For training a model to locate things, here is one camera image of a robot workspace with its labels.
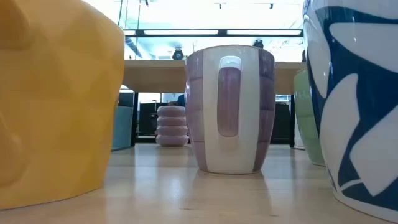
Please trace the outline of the black ceiling light beam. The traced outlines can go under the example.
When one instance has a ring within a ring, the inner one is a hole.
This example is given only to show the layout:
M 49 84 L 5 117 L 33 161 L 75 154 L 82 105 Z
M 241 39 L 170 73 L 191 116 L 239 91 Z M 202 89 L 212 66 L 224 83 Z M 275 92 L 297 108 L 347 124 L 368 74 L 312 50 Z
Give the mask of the black ceiling light beam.
M 126 37 L 303 37 L 302 29 L 125 29 Z

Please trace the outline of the light green mug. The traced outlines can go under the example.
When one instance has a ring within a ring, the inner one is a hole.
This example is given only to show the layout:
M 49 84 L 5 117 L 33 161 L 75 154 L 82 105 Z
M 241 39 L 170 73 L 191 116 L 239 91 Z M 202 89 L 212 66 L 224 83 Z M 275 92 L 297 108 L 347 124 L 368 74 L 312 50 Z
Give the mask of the light green mug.
M 294 76 L 294 100 L 298 130 L 310 162 L 318 166 L 325 166 L 315 124 L 310 82 L 306 68 L 299 70 Z

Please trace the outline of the yellow faceted mug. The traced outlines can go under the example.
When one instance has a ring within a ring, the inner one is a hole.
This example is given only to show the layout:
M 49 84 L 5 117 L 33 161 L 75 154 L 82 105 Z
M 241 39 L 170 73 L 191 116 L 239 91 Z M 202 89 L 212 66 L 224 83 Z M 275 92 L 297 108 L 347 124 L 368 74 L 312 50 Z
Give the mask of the yellow faceted mug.
M 103 185 L 124 33 L 84 0 L 0 0 L 0 210 Z

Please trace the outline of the black background cabinet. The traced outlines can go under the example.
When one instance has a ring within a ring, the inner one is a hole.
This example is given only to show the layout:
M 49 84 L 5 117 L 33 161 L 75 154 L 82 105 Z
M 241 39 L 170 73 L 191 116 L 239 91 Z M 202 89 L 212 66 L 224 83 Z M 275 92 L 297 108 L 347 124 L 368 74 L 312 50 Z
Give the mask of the black background cabinet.
M 275 104 L 271 144 L 290 144 L 290 108 L 287 104 Z
M 141 103 L 139 108 L 139 135 L 151 136 L 157 127 L 157 103 Z

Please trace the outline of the blue and white patterned mug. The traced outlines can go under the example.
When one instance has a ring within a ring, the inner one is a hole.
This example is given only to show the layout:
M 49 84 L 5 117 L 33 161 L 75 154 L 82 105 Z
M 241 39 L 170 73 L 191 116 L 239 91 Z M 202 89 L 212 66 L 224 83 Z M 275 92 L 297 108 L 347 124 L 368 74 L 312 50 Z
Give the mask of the blue and white patterned mug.
M 398 0 L 304 0 L 303 34 L 335 198 L 398 223 Z

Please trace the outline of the person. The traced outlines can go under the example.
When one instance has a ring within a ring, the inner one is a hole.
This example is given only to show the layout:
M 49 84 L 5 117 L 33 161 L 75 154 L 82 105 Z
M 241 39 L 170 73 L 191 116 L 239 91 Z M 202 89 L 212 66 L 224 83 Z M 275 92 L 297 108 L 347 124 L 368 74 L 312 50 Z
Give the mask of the person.
M 169 106 L 182 106 L 185 107 L 185 95 L 180 95 L 176 101 L 170 101 L 168 103 Z

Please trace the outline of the wooden shelf with black legs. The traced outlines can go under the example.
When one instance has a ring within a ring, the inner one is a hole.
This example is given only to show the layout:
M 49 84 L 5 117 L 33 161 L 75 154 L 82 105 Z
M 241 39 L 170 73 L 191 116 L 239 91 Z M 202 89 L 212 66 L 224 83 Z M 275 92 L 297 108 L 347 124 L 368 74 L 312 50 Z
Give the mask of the wooden shelf with black legs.
M 139 93 L 181 93 L 185 89 L 185 62 L 182 60 L 126 60 L 123 85 L 134 92 L 131 145 L 137 142 L 154 143 L 154 139 L 137 138 L 137 115 Z M 275 63 L 275 91 L 290 97 L 286 102 L 290 108 L 290 144 L 295 145 L 294 88 L 295 74 L 306 64 L 303 62 Z

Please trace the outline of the purple and white striped mug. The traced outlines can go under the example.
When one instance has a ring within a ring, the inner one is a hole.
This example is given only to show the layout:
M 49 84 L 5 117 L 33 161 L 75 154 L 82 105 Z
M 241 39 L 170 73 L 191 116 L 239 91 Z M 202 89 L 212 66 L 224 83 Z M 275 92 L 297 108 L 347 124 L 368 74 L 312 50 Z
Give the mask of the purple and white striped mug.
M 185 61 L 188 133 L 200 170 L 260 171 L 275 117 L 275 60 L 259 47 L 220 45 Z

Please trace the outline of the mauve ribbed mug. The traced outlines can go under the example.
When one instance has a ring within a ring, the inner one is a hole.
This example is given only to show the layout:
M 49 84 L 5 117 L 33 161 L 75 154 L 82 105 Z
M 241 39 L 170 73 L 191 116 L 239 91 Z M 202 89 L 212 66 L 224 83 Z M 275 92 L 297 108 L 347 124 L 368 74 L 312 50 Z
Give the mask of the mauve ribbed mug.
M 157 109 L 156 143 L 163 147 L 182 147 L 188 143 L 185 108 L 160 106 Z

